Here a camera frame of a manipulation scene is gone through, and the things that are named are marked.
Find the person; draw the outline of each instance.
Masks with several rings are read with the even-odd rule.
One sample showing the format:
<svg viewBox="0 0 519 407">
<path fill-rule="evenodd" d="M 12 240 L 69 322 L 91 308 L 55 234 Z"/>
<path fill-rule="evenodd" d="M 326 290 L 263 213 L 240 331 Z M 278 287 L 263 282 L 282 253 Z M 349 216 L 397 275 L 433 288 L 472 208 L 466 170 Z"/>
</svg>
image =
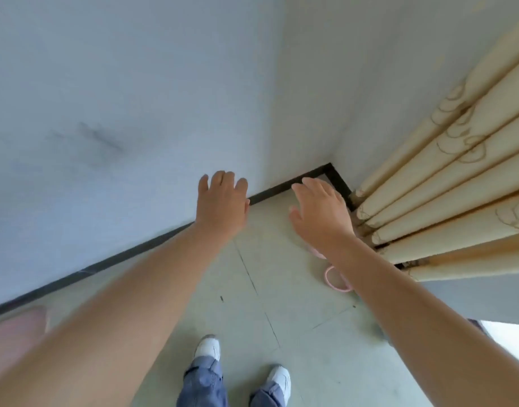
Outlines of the person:
<svg viewBox="0 0 519 407">
<path fill-rule="evenodd" d="M 195 222 L 1 375 L 0 407 L 129 405 L 209 263 L 245 226 L 247 187 L 233 172 L 217 171 L 210 185 L 203 176 Z M 295 231 L 350 281 L 434 406 L 519 406 L 519 361 L 360 241 L 329 184 L 304 178 L 292 189 Z M 195 355 L 177 404 L 227 405 L 219 343 L 207 336 Z M 290 390 L 276 368 L 252 407 L 285 406 L 283 382 Z"/>
</svg>

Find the gray floor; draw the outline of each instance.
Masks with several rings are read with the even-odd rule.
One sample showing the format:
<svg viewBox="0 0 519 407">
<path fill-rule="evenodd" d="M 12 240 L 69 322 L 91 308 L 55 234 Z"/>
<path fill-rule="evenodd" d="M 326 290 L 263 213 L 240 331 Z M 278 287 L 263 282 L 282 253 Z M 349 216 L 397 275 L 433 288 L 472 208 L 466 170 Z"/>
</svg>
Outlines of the gray floor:
<svg viewBox="0 0 519 407">
<path fill-rule="evenodd" d="M 275 363 L 291 373 L 290 407 L 430 406 L 354 294 L 323 282 L 287 220 L 292 192 L 251 207 L 247 228 L 209 268 L 186 314 L 138 391 L 133 406 L 172 406 L 200 337 L 218 335 L 232 407 Z M 134 258 L 41 299 L 50 326 L 114 279 Z"/>
</svg>

